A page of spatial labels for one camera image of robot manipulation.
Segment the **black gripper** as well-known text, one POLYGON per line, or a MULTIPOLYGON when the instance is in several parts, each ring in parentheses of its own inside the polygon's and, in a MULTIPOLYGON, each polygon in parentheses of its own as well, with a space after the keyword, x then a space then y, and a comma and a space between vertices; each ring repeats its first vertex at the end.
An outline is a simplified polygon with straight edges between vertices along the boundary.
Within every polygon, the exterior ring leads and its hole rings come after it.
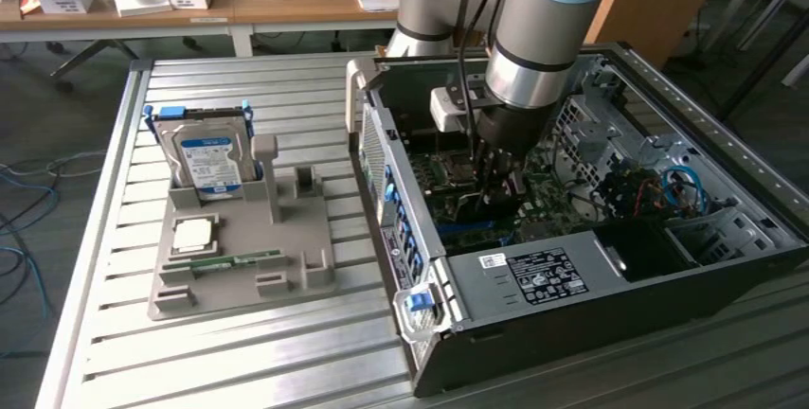
POLYGON ((548 106, 525 109, 501 105, 482 109, 475 125, 475 158, 490 152, 502 152, 524 163, 528 153, 538 144, 548 121, 548 106))

